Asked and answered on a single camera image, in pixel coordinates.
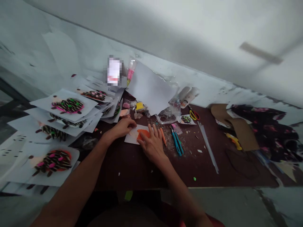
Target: black floral fabric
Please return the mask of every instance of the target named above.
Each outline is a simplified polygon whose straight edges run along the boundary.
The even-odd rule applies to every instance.
[[[302,162],[303,145],[296,131],[279,124],[286,113],[250,105],[232,105],[231,110],[249,121],[261,151],[272,161]]]

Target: brown table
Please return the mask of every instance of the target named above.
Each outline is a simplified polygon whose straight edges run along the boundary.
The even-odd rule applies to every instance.
[[[123,98],[134,100],[127,92]],[[278,184],[270,172],[264,167],[252,152],[247,152],[253,164],[244,161],[243,157],[226,149],[235,149],[234,144],[219,130],[218,125],[209,109],[191,105],[201,117],[200,122],[204,125],[209,144],[215,156],[219,174],[216,173],[208,150],[204,148],[205,142],[202,138],[198,125],[179,124],[183,134],[179,135],[182,146],[185,148],[184,155],[179,157],[175,150],[168,125],[163,125],[164,134],[168,147],[164,152],[170,159],[176,172],[188,187],[278,187]],[[189,109],[182,109],[182,114],[188,114]],[[143,116],[136,120],[137,124],[146,125],[156,123],[155,117]],[[94,132],[95,138],[100,138],[104,132],[112,128],[114,124],[100,121]],[[95,190],[137,190],[137,189],[159,189],[166,188],[167,183],[161,172],[153,165],[143,153],[141,147],[124,142],[125,137],[117,139],[108,149],[102,164],[100,175]],[[272,170],[283,181],[285,186],[303,185],[303,175],[295,172],[298,180],[293,182],[288,176],[270,164]],[[245,177],[241,173],[251,174]]]

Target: orange pencil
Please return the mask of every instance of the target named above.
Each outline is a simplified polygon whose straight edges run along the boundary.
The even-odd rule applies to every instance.
[[[160,131],[161,131],[161,133],[162,133],[162,139],[163,139],[163,142],[164,142],[165,146],[167,147],[167,144],[166,144],[166,139],[165,139],[165,137],[164,137],[164,133],[163,133],[163,129],[162,129],[162,128],[160,128]]]

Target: hand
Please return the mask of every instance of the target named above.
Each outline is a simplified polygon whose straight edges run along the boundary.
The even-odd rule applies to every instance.
[[[106,132],[108,138],[117,139],[126,136],[132,128],[137,127],[137,123],[131,118],[121,119],[112,129]]]
[[[143,148],[144,153],[149,158],[149,160],[159,168],[163,162],[168,160],[168,157],[163,151],[162,134],[160,129],[157,130],[155,124],[152,126],[154,130],[152,130],[151,125],[148,124],[150,138],[148,138],[143,133],[140,133],[143,141],[138,140],[138,143]]]

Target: scissors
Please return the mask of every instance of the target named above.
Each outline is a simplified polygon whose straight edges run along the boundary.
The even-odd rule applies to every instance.
[[[200,116],[199,116],[199,114],[196,112],[196,111],[194,111],[191,107],[190,107],[190,105],[188,105],[188,107],[189,107],[189,115],[190,115],[190,117],[193,119],[193,120],[200,120]]]
[[[171,129],[171,134],[173,135],[173,139],[174,139],[174,143],[175,143],[175,147],[177,150],[177,153],[179,156],[182,156],[184,154],[182,146],[181,146],[181,142],[177,136],[177,133],[174,131],[174,129],[172,128],[172,126],[170,126]]]

